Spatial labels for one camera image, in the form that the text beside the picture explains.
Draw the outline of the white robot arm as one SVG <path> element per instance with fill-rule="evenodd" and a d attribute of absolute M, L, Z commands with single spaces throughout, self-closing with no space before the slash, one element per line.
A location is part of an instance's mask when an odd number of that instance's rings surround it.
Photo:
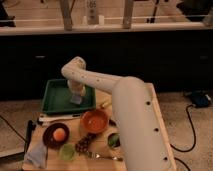
<path fill-rule="evenodd" d="M 132 76 L 87 71 L 85 61 L 75 57 L 65 64 L 62 75 L 109 93 L 127 171 L 176 171 L 164 121 L 155 111 L 155 96 L 148 85 Z"/>

